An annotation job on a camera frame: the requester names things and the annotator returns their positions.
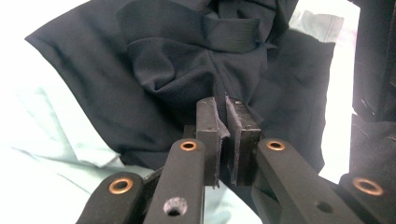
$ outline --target wrinkled cloth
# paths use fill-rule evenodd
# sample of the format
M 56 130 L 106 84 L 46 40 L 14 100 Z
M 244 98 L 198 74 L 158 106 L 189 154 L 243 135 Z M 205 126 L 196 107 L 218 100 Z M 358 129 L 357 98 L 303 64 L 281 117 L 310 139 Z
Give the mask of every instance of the wrinkled cloth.
M 350 144 L 350 173 L 378 176 L 396 185 L 396 122 L 365 122 L 353 116 Z
M 164 163 L 183 126 L 195 122 L 196 101 L 217 96 L 224 119 L 229 95 L 251 107 L 267 136 L 291 142 L 318 171 L 333 44 L 288 31 L 294 7 L 219 1 L 205 14 L 169 1 L 95 0 L 26 40 L 127 164 L 149 166 L 145 157 Z M 201 30 L 187 32 L 196 22 Z

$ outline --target black metal frame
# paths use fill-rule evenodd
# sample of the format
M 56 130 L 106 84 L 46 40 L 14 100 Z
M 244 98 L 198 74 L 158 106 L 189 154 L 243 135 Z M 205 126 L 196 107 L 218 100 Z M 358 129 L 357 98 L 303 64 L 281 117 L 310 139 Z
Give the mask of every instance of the black metal frame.
M 145 179 L 130 173 L 105 179 L 78 224 L 202 223 L 204 185 L 218 184 L 222 147 L 229 174 L 222 181 L 251 186 L 265 224 L 396 223 L 389 198 L 396 189 L 381 177 L 347 174 L 339 185 L 322 179 L 289 143 L 262 138 L 248 108 L 234 99 L 227 100 L 231 144 L 223 146 L 215 105 L 213 98 L 198 103 L 196 134 L 191 126 L 185 134 L 196 139 L 176 141 L 163 169 Z

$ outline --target brass grommet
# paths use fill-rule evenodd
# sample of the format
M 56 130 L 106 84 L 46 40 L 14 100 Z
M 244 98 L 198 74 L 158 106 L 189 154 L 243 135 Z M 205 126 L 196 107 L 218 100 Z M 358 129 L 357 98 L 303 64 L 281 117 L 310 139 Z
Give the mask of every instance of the brass grommet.
M 192 142 L 192 141 L 187 141 L 187 142 L 183 142 L 180 145 L 180 148 L 185 150 L 185 151 L 192 151 L 192 150 L 195 150 L 197 148 L 197 144 Z
M 356 177 L 353 179 L 353 185 L 355 188 L 366 194 L 380 196 L 384 193 L 384 190 L 381 188 L 381 186 L 370 179 Z
M 132 179 L 123 177 L 111 182 L 110 186 L 108 186 L 108 191 L 112 194 L 122 194 L 131 189 L 133 185 Z
M 283 143 L 278 142 L 278 141 L 267 142 L 267 147 L 269 147 L 270 149 L 275 150 L 275 151 L 281 151 L 281 150 L 285 149 L 285 145 L 283 145 Z

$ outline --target screw hole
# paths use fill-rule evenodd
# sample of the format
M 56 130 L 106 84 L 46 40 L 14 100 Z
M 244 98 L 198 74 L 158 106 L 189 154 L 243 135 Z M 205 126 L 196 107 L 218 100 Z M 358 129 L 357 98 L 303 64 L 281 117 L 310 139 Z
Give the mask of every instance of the screw hole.
M 122 194 L 132 188 L 134 182 L 130 178 L 120 178 L 114 180 L 108 190 L 113 194 Z
M 324 213 L 332 213 L 332 206 L 325 202 L 317 202 L 317 209 Z
M 163 211 L 169 217 L 183 216 L 187 212 L 187 201 L 184 198 L 171 198 L 163 205 Z
M 121 181 L 114 185 L 114 189 L 125 189 L 128 186 L 128 183 L 126 181 Z
M 377 183 L 370 179 L 360 177 L 354 178 L 353 185 L 355 186 L 355 188 L 366 194 L 380 196 L 384 193 L 384 190 L 381 188 L 381 186 L 379 186 Z
M 277 141 L 272 141 L 272 142 L 268 142 L 267 146 L 275 151 L 281 151 L 283 149 L 285 149 L 285 145 L 283 145 L 281 142 L 277 142 Z
M 191 151 L 197 148 L 197 144 L 194 142 L 184 142 L 180 145 L 180 148 L 186 151 Z

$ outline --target black fabric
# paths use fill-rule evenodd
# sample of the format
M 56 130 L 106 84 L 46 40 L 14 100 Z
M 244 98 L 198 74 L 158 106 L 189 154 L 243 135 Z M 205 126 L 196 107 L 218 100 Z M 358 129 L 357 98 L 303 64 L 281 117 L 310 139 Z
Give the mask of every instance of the black fabric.
M 210 15 L 183 2 L 94 0 L 26 40 L 126 163 L 168 151 L 201 98 L 215 95 L 224 119 L 230 95 L 319 170 L 333 44 L 287 31 L 296 1 L 214 1 Z
M 353 116 L 350 145 L 350 173 L 396 185 L 396 122 L 365 122 Z
M 268 51 L 268 71 L 249 102 L 264 134 L 290 142 L 317 171 L 333 48 L 288 30 Z

